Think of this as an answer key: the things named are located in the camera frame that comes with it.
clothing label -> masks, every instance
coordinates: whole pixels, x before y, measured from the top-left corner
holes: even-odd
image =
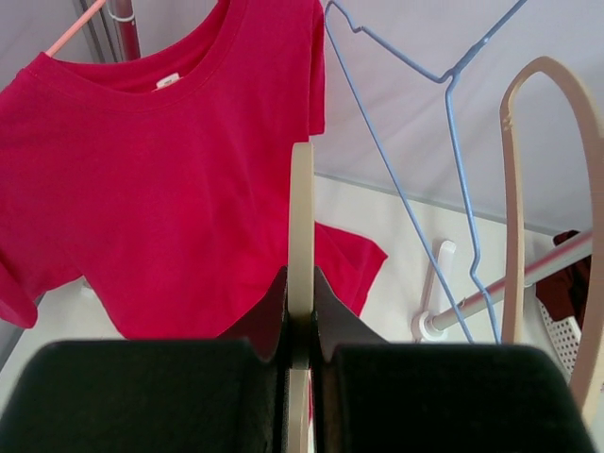
[[[176,82],[179,79],[180,79],[180,75],[178,73],[173,73],[173,74],[168,75],[167,77],[164,77],[162,80],[160,80],[158,83],[156,83],[156,86],[158,87],[158,90],[159,90],[160,88],[167,87],[168,85],[172,85],[174,82]]]

t-shirt sleeve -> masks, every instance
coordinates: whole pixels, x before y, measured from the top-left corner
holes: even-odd
[[[312,14],[312,55],[310,61],[310,118],[311,135],[325,132],[325,16],[319,0],[314,2]]]
[[[0,318],[32,327],[38,316],[35,299],[78,272],[43,233],[43,220],[32,206],[40,198],[31,189],[37,178],[27,169],[43,149],[26,133],[30,112],[19,101],[31,100],[20,82],[0,92]],[[43,171],[40,167],[38,177]]]

white perforated panel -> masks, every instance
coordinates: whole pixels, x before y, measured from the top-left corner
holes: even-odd
[[[579,352],[579,343],[581,342],[581,329],[577,320],[570,316],[561,321],[554,321],[549,316],[544,304],[539,302],[539,311],[544,319],[545,329],[549,335],[558,359],[566,371],[566,377],[570,378],[575,369],[577,353]]]

blue wire hanger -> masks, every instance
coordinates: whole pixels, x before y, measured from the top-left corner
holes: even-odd
[[[499,21],[495,25],[493,25],[493,27],[491,27],[491,29],[476,44],[474,44],[472,47],[470,47],[468,49],[468,51],[460,58],[460,60],[457,63],[455,63],[455,65],[452,68],[446,70],[443,73],[443,75],[441,75],[441,76],[437,76],[437,75],[433,74],[429,70],[422,67],[420,64],[416,63],[415,61],[413,61],[412,59],[407,57],[402,52],[395,49],[391,44],[389,44],[387,41],[382,39],[371,28],[364,26],[364,25],[356,25],[354,23],[354,21],[352,20],[350,14],[348,13],[348,11],[343,6],[341,6],[339,2],[337,2],[335,0],[329,0],[329,2],[327,2],[327,6],[326,6],[326,10],[325,10],[327,35],[329,36],[329,40],[331,41],[331,44],[333,45],[333,49],[336,53],[338,61],[340,62],[340,66],[342,66],[342,70],[344,71],[344,75],[346,77],[346,80],[348,81],[348,85],[350,86],[350,90],[352,91],[352,94],[354,95],[355,100],[357,101],[357,105],[359,106],[361,115],[362,115],[363,119],[365,120],[367,127],[369,128],[369,132],[371,133],[371,136],[373,137],[374,142],[376,143],[379,154],[381,155],[384,163],[386,164],[386,168],[388,170],[388,173],[390,174],[390,178],[392,179],[394,186],[396,187],[396,191],[398,192],[400,199],[402,200],[403,205],[405,206],[405,210],[407,211],[407,214],[411,218],[411,222],[413,223],[413,227],[415,228],[415,231],[417,232],[417,235],[419,236],[422,246],[424,246],[424,250],[426,251],[426,254],[428,255],[428,259],[429,259],[430,263],[432,264],[432,267],[434,268],[434,272],[436,273],[436,276],[438,277],[441,284],[443,285],[443,289],[445,290],[446,297],[449,300],[449,303],[451,304],[451,307],[453,308],[455,315],[457,316],[458,320],[460,321],[461,329],[463,330],[465,337],[468,339],[468,342],[470,342],[470,343],[474,342],[474,339],[472,338],[472,334],[470,333],[470,329],[468,328],[468,326],[465,322],[465,319],[463,318],[463,315],[461,314],[460,309],[457,306],[455,299],[453,298],[453,294],[448,286],[448,283],[445,280],[445,276],[443,275],[443,272],[442,272],[440,266],[438,265],[436,258],[432,254],[432,251],[431,251],[429,243],[428,243],[428,239],[426,238],[424,231],[422,230],[422,228],[419,225],[419,222],[417,221],[417,217],[415,216],[415,213],[413,212],[413,209],[411,208],[409,199],[407,198],[407,195],[405,194],[405,191],[403,190],[403,188],[400,184],[400,181],[398,180],[398,177],[396,176],[394,168],[393,168],[392,164],[390,163],[390,159],[388,158],[388,155],[386,154],[386,151],[384,149],[384,146],[381,143],[381,140],[378,137],[378,134],[376,133],[373,122],[371,121],[371,118],[369,116],[369,113],[367,112],[367,109],[365,108],[364,104],[361,101],[359,92],[358,92],[358,90],[352,80],[352,77],[348,71],[348,68],[344,62],[344,58],[340,51],[340,47],[338,46],[338,44],[336,43],[336,41],[332,35],[331,28],[329,26],[328,15],[329,15],[329,12],[331,11],[331,8],[336,8],[345,17],[345,19],[348,22],[348,26],[350,27],[350,29],[352,30],[353,33],[357,34],[357,33],[362,32],[362,33],[368,35],[372,40],[377,42],[379,45],[381,45],[383,48],[385,48],[387,51],[389,51],[395,57],[397,57],[398,59],[403,61],[405,64],[407,64],[409,67],[411,67],[414,71],[418,72],[419,74],[421,74],[425,78],[431,80],[432,82],[437,83],[437,84],[443,84],[447,80],[450,79],[450,82],[445,90],[445,110],[446,110],[446,119],[448,122],[449,134],[451,136],[451,143],[453,145],[453,154],[455,156],[455,166],[457,167],[458,178],[460,180],[461,196],[463,198],[463,204],[465,206],[465,214],[467,217],[468,226],[470,228],[470,236],[472,237],[472,247],[474,249],[474,259],[472,260],[472,265],[470,266],[469,275],[470,275],[470,278],[472,279],[472,281],[474,282],[474,284],[476,285],[476,287],[478,288],[478,290],[484,296],[484,299],[486,301],[487,309],[489,312],[489,320],[491,322],[491,328],[493,329],[493,334],[495,336],[495,342],[501,343],[501,334],[500,334],[499,325],[497,323],[497,319],[495,316],[495,308],[494,308],[493,300],[491,299],[491,296],[489,295],[486,288],[484,287],[484,285],[482,284],[482,282],[480,281],[480,279],[477,276],[477,269],[478,269],[478,265],[480,264],[480,239],[478,238],[478,229],[476,227],[476,219],[474,216],[474,210],[472,208],[472,201],[470,200],[470,193],[468,191],[467,180],[465,177],[465,170],[463,168],[463,160],[461,158],[460,143],[459,143],[459,139],[458,139],[457,127],[455,124],[455,112],[453,111],[452,93],[453,93],[453,90],[455,89],[455,87],[457,86],[458,82],[460,81],[461,72],[465,69],[465,67],[470,63],[470,61],[472,61],[472,59],[474,59],[474,57],[477,55],[477,53],[486,45],[486,43],[494,36],[494,34],[497,31],[499,31],[499,29],[504,24],[506,24],[510,20],[510,18],[525,3],[527,3],[527,1],[528,0],[519,0],[518,2],[516,2],[515,5],[508,12],[506,12],[504,14],[504,16],[501,19],[499,19]]]

white bracket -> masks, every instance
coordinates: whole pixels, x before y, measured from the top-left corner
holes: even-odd
[[[453,258],[455,257],[455,249],[457,246],[452,241],[443,241],[436,256],[445,281],[449,281],[451,271],[453,270]],[[424,310],[416,314],[411,320],[411,332],[413,338],[417,341],[441,342],[446,339],[446,330],[438,330],[432,324],[432,318],[439,313],[442,313],[450,304],[446,297],[445,289],[441,284],[434,270],[431,273],[432,281],[428,289],[427,303],[424,305]]]

